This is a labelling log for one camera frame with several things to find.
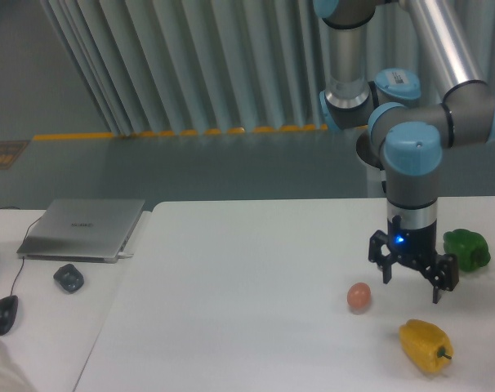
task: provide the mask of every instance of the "laptop logo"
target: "laptop logo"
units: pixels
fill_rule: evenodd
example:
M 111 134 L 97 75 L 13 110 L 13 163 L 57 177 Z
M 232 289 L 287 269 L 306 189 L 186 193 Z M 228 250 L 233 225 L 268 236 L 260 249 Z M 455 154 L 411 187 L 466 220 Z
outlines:
M 92 223 L 72 223 L 72 227 L 93 227 Z

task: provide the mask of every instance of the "black object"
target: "black object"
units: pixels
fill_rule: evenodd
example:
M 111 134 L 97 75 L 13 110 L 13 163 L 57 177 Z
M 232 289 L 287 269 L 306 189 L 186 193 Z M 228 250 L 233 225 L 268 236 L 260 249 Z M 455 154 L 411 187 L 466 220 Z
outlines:
M 435 250 L 436 222 L 423 229 L 400 229 L 400 216 L 387 222 L 388 234 L 378 230 L 369 239 L 368 259 L 377 263 L 383 282 L 392 277 L 391 266 L 399 263 L 416 270 L 433 285 L 433 303 L 439 301 L 439 291 L 451 292 L 458 284 L 458 260 L 455 255 L 439 255 Z M 386 245 L 389 255 L 382 253 Z
M 7 334 L 16 321 L 19 298 L 17 296 L 5 296 L 0 299 L 0 335 Z
M 84 284 L 84 277 L 75 268 L 73 264 L 67 264 L 60 267 L 57 272 L 53 274 L 53 278 L 64 288 L 67 292 L 76 292 Z

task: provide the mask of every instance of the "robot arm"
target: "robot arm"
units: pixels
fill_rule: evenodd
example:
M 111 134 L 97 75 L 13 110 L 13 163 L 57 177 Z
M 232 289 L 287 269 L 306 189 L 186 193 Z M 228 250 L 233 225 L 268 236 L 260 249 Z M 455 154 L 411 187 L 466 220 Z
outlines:
M 384 283 L 394 263 L 418 270 L 433 285 L 437 303 L 439 290 L 452 291 L 458 283 L 456 257 L 435 250 L 443 149 L 495 140 L 495 94 L 446 0 L 399 0 L 430 59 L 443 102 L 416 107 L 419 85 L 408 71 L 382 71 L 385 82 L 365 82 L 365 25 L 383 3 L 315 0 L 317 15 L 330 27 L 331 76 L 320 100 L 333 129 L 368 123 L 370 149 L 386 170 L 388 230 L 371 237 L 369 260 L 382 269 Z

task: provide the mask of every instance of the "computer mouse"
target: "computer mouse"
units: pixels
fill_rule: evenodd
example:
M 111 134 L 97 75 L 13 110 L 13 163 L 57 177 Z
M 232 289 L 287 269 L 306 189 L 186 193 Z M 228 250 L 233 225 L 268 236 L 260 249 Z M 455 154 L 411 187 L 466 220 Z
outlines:
M 5 296 L 0 299 L 0 335 L 7 334 L 16 321 L 19 297 Z

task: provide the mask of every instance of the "vertical blind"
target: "vertical blind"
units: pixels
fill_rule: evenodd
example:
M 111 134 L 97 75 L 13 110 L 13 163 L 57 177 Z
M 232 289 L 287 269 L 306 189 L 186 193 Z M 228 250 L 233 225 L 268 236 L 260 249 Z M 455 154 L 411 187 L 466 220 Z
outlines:
M 312 0 L 41 3 L 116 136 L 323 124 L 328 27 Z M 495 90 L 495 0 L 453 4 Z M 402 67 L 420 76 L 424 105 L 439 99 L 398 4 L 377 8 L 366 48 L 369 80 Z

